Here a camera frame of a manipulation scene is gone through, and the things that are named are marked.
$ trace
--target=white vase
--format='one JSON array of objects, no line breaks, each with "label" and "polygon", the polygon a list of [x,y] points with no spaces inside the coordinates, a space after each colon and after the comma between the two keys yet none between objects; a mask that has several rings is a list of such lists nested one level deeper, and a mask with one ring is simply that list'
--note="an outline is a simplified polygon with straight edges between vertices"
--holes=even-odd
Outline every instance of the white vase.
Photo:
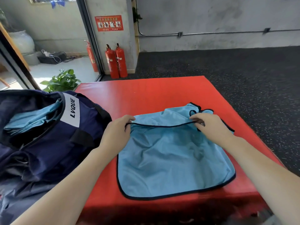
[{"label": "white vase", "polygon": [[20,50],[21,54],[27,55],[32,54],[35,51],[35,44],[32,37],[26,33],[25,30],[10,32],[9,36],[12,38],[13,42]]}]

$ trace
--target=red table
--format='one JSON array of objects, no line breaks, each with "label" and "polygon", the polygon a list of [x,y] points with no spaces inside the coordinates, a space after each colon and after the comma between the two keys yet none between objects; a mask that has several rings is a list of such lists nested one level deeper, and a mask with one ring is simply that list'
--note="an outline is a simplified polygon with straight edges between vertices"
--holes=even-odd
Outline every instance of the red table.
[{"label": "red table", "polygon": [[[193,102],[202,109],[213,109],[231,128],[235,135],[250,144],[278,164],[279,159],[242,120],[215,87],[204,77],[177,77],[138,80],[118,80],[83,83],[76,92],[98,103],[112,119],[125,114],[140,115],[163,111],[165,108],[184,106]],[[80,220],[92,224],[122,224],[198,220],[207,217],[222,220],[233,213],[250,215],[266,204],[238,163],[229,155],[236,178],[228,185],[203,193],[193,193],[153,201],[125,198],[120,192],[116,178],[116,158],[103,170]]]}]

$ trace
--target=teal cloth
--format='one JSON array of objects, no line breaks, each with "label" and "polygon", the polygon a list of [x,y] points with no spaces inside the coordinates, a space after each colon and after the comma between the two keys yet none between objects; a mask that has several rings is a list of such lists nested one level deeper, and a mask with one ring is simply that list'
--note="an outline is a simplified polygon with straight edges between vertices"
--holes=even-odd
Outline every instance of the teal cloth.
[{"label": "teal cloth", "polygon": [[188,104],[135,116],[130,140],[118,155],[118,183],[126,197],[151,200],[205,191],[235,178],[223,149],[190,123],[190,114],[198,112]]},{"label": "teal cloth", "polygon": [[4,130],[8,131],[10,135],[16,135],[27,132],[34,127],[41,126],[46,122],[55,120],[58,118],[57,109],[61,103],[61,100],[57,100],[54,104],[42,109],[15,114],[4,127]]}]

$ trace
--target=concrete wall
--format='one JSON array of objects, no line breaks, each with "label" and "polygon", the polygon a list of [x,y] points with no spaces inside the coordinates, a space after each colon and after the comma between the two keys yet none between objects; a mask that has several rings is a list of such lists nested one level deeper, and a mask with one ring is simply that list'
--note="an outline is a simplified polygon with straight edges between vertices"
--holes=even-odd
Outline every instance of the concrete wall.
[{"label": "concrete wall", "polygon": [[[300,29],[300,0],[137,0],[143,34]],[[140,52],[300,45],[300,31],[140,37]]]},{"label": "concrete wall", "polygon": [[49,52],[86,53],[87,35],[76,2],[65,7],[50,3],[32,4],[29,0],[0,0],[9,22],[25,29],[40,49]]},{"label": "concrete wall", "polygon": [[[130,73],[134,72],[137,65],[137,54],[134,40],[131,0],[86,0],[86,5],[105,72],[109,73],[105,57],[106,44],[109,44],[112,49],[115,49],[117,43],[124,49],[127,69],[130,70]],[[95,16],[105,15],[121,15],[124,30],[99,32],[97,30]]]}]

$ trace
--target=fire extinguisher instruction sign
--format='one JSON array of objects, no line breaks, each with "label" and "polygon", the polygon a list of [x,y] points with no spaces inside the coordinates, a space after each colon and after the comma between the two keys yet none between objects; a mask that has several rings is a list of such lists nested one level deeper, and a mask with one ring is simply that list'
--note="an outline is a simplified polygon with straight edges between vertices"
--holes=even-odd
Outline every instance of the fire extinguisher instruction sign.
[{"label": "fire extinguisher instruction sign", "polygon": [[123,31],[121,15],[95,16],[98,31]]}]

